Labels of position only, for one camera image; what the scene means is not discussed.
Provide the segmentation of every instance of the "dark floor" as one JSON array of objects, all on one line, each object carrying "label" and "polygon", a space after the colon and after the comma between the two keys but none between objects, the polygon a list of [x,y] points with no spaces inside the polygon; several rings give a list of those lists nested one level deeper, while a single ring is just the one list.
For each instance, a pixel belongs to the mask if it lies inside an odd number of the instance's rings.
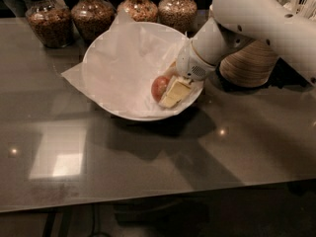
[{"label": "dark floor", "polygon": [[310,237],[316,236],[313,186],[311,181],[290,189],[277,184],[2,213],[0,236]]}]

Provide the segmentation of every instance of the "jar of beans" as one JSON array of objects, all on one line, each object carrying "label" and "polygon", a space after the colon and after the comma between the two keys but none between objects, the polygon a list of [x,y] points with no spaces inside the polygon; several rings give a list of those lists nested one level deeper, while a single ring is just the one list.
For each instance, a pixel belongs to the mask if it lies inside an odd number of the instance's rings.
[{"label": "jar of beans", "polygon": [[108,0],[79,0],[72,8],[71,16],[82,39],[90,44],[109,29],[116,10]]},{"label": "jar of beans", "polygon": [[26,18],[33,32],[46,47],[59,48],[73,42],[69,8],[57,0],[31,0]]},{"label": "jar of beans", "polygon": [[150,0],[124,0],[118,5],[118,11],[125,10],[137,22],[157,22],[158,8]]},{"label": "jar of beans", "polygon": [[158,11],[161,24],[184,34],[192,27],[198,6],[194,0],[161,0]]}]

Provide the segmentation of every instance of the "spice jar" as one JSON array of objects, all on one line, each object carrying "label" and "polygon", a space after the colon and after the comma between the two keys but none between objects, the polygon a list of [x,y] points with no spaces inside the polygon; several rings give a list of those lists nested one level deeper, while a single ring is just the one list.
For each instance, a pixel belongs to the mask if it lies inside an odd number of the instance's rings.
[{"label": "spice jar", "polygon": [[73,22],[85,43],[91,43],[107,31],[115,15],[115,8],[108,0],[79,0],[71,10]]},{"label": "spice jar", "polygon": [[194,0],[161,0],[158,12],[161,24],[184,34],[195,21],[198,6]]},{"label": "spice jar", "polygon": [[46,47],[58,48],[73,42],[69,8],[56,0],[31,0],[26,18],[33,32]]},{"label": "spice jar", "polygon": [[118,5],[118,11],[125,10],[137,22],[157,22],[158,8],[150,0],[124,0]]}]

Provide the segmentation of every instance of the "tomato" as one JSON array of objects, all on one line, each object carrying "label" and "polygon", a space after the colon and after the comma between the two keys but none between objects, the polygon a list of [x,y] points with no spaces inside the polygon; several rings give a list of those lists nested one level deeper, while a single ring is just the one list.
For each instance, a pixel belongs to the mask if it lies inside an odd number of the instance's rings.
[{"label": "tomato", "polygon": [[162,95],[164,95],[170,79],[166,76],[158,76],[151,85],[151,95],[156,102],[161,100]]}]

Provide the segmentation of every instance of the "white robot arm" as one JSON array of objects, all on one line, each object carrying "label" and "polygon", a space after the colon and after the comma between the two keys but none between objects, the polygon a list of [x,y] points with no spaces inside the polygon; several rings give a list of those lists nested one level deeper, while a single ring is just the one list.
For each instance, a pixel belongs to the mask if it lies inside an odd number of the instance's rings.
[{"label": "white robot arm", "polygon": [[283,8],[277,0],[213,0],[210,18],[180,51],[181,76],[204,80],[228,54],[261,40],[316,85],[316,23]]}]

